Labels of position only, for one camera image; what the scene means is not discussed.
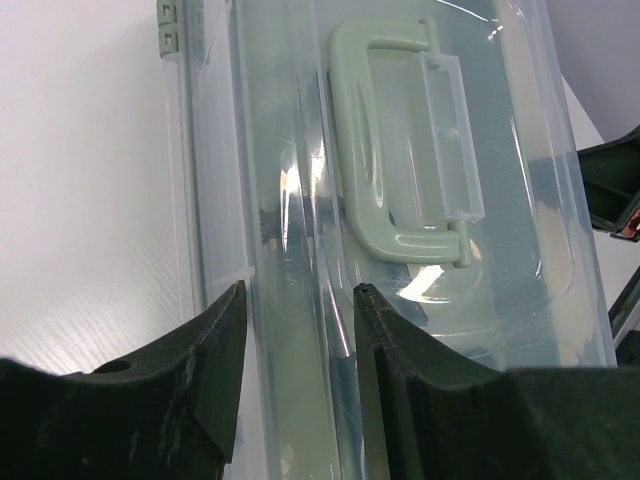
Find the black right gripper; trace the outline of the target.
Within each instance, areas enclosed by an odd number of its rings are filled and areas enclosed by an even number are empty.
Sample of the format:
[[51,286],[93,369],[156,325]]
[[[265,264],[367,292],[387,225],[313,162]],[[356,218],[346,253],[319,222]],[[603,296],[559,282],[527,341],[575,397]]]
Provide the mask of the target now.
[[621,240],[639,239],[639,127],[578,151],[592,227]]

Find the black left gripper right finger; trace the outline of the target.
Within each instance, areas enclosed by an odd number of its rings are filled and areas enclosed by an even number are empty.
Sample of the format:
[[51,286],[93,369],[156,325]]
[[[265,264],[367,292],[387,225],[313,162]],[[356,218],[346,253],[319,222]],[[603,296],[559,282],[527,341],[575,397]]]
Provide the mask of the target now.
[[639,370],[478,364],[353,293],[364,461],[373,479],[635,479]]

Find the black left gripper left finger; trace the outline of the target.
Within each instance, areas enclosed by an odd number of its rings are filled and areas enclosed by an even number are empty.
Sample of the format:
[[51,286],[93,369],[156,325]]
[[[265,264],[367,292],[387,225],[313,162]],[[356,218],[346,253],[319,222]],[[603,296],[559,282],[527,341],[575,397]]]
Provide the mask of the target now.
[[91,373],[1,362],[5,479],[220,479],[247,338],[236,282],[195,318]]

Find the green plastic tool box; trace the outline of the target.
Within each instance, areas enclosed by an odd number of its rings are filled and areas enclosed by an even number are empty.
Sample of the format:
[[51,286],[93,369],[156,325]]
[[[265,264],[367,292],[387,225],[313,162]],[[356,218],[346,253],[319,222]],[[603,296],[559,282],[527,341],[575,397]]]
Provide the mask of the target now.
[[161,1],[193,313],[237,281],[228,479],[370,479],[354,292],[498,370],[611,367],[542,1]]

